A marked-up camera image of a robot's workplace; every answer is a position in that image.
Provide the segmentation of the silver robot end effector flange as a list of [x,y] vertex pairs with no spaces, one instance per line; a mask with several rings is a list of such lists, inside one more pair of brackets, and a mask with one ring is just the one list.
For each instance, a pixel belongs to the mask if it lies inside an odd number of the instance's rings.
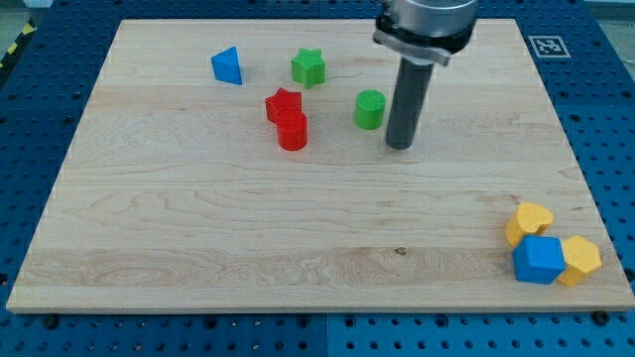
[[373,41],[417,65],[447,66],[470,41],[477,0],[389,0],[375,19]]

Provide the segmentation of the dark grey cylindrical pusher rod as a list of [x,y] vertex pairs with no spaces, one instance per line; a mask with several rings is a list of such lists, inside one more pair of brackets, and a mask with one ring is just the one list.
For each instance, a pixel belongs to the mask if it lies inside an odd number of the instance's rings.
[[412,146],[433,69],[432,62],[415,63],[401,58],[385,136],[392,149]]

